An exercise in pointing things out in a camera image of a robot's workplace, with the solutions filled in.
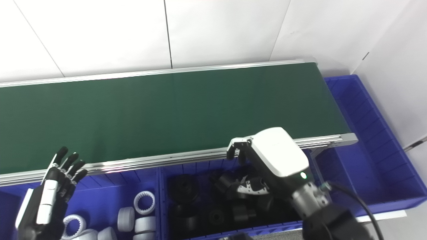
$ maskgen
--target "gray floor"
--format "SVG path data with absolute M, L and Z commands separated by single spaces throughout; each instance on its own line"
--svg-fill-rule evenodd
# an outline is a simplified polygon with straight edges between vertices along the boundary
M 301 230 L 258 235 L 252 238 L 254 240 L 303 240 Z

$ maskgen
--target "black cable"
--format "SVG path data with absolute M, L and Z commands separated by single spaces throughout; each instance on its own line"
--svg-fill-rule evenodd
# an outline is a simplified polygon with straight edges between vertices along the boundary
M 369 210 L 368 206 L 365 204 L 365 202 L 355 193 L 353 193 L 352 191 L 350 191 L 349 189 L 343 187 L 343 186 L 339 186 L 335 183 L 329 182 L 327 181 L 327 183 L 332 187 L 332 189 L 336 189 L 339 190 L 347 195 L 349 195 L 350 197 L 352 197 L 354 200 L 358 201 L 360 203 L 360 205 L 362 206 L 362 208 L 366 211 L 366 213 L 368 214 L 369 218 L 372 221 L 372 224 L 374 225 L 375 231 L 377 232 L 378 235 L 378 240 L 384 240 L 383 237 L 383 233 L 380 230 L 380 226 L 378 225 L 377 220 L 375 219 L 374 215 L 372 214 L 372 212 Z

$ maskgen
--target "white wall panel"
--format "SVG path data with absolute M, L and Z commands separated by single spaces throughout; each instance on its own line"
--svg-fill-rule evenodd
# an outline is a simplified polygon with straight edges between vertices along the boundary
M 13 1 L 0 1 L 0 82 L 62 77 Z
M 166 0 L 173 67 L 268 61 L 290 0 Z
M 170 68 L 163 0 L 16 0 L 65 76 Z
M 325 76 L 349 74 L 408 2 L 291 1 L 270 60 L 314 57 Z
M 427 135 L 426 13 L 412 0 L 355 71 L 403 147 Z

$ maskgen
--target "blue plastic bin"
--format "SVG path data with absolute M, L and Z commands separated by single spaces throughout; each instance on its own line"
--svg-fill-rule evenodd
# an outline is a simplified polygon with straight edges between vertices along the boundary
M 427 199 L 427 189 L 357 75 L 325 78 L 359 142 L 327 149 L 316 158 L 325 180 L 355 191 L 373 213 L 408 209 Z M 341 193 L 337 203 L 365 212 Z
M 355 191 L 374 213 L 415 207 L 427 199 L 427 189 L 408 157 L 396 141 L 368 92 L 356 75 L 325 79 L 342 114 L 355 132 L 359 142 L 351 146 L 327 149 L 316 159 L 324 180 L 330 180 Z M 157 218 L 156 240 L 168 240 L 168 207 L 166 179 L 189 173 L 206 176 L 210 171 L 232 170 L 237 162 L 214 160 L 192 164 L 109 173 L 89 176 L 78 185 L 69 203 L 68 214 L 80 214 L 88 221 L 88 228 L 102 230 L 112 226 L 121 240 L 129 240 L 133 233 L 117 231 L 117 213 L 121 207 L 133 205 L 135 195 L 143 190 L 154 191 Z M 206 177 L 199 178 L 201 188 L 206 188 Z M 15 217 L 27 188 L 37 183 L 0 187 L 0 236 L 15 239 Z M 351 207 L 356 215 L 365 212 L 352 199 L 337 192 L 331 194 L 336 203 Z M 240 229 L 195 237 L 193 240 L 210 240 L 244 231 L 249 235 L 300 228 L 301 221 Z
M 160 191 L 161 191 L 160 193 L 160 201 L 161 201 L 160 215 L 161 215 L 161 229 L 162 229 L 161 238 L 163 240 L 171 239 L 169 236 L 170 233 L 169 233 L 169 223 L 168 223 L 168 209 L 170 206 L 172 206 L 175 203 L 168 197 L 168 192 L 167 192 L 168 178 L 172 176 L 180 175 L 180 174 L 194 175 L 197 179 L 197 182 L 200 188 L 200 196 L 197 199 L 197 202 L 195 204 L 206 206 L 213 203 L 212 198 L 210 196 L 211 183 L 208 180 L 208 174 L 213 170 L 224 170 L 224 171 L 235 170 L 238 167 L 239 167 L 239 164 L 236 159 L 232 161 L 219 159 L 219 160 L 205 161 L 205 162 L 199 162 L 199 163 L 180 164 L 180 165 L 161 167 L 161 175 L 160 175 L 160 181 L 159 181 Z M 236 231 L 228 231 L 223 233 L 211 234 L 207 236 L 199 236 L 191 239 L 192 240 L 218 239 L 220 237 L 228 236 L 230 234 L 240 232 L 240 231 L 246 232 L 250 236 L 255 236 L 260 234 L 268 234 L 273 232 L 293 230 L 293 229 L 301 228 L 301 226 L 302 226 L 302 221 L 286 222 L 286 223 L 279 223 L 274 225 L 264 225 L 264 226 L 240 229 Z
M 159 199 L 159 168 L 109 173 L 85 177 L 76 188 L 68 203 L 66 215 L 78 214 L 87 223 L 87 228 L 101 231 L 113 227 L 117 238 L 131 240 L 135 232 L 119 232 L 117 230 L 117 215 L 119 209 L 133 206 L 134 197 L 141 191 L 148 190 Z M 0 187 L 0 234 L 1 239 L 17 239 L 15 218 L 26 190 L 35 188 L 39 183 L 21 184 Z M 141 207 L 147 208 L 150 199 L 142 198 Z M 156 216 L 156 240 L 160 239 L 160 205 L 156 202 L 155 211 L 149 216 Z M 143 217 L 135 212 L 135 219 Z M 77 224 L 70 225 L 69 230 L 75 231 Z

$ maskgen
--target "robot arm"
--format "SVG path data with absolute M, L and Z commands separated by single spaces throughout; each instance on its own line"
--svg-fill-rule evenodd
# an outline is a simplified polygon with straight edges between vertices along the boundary
M 269 128 L 251 137 L 232 139 L 227 159 L 233 159 L 237 149 L 239 163 L 248 158 L 261 176 L 246 181 L 237 191 L 255 195 L 272 193 L 290 201 L 303 219 L 305 240 L 372 239 L 347 208 L 328 201 L 323 190 L 330 190 L 329 185 L 318 188 L 314 184 L 306 155 L 283 128 Z
M 62 147 L 53 157 L 41 185 L 28 189 L 15 222 L 18 240 L 61 239 L 67 203 L 77 183 L 88 172 L 83 169 L 77 173 L 85 164 L 83 160 L 74 163 L 79 157 L 77 153 L 71 154 L 61 164 L 67 151 Z

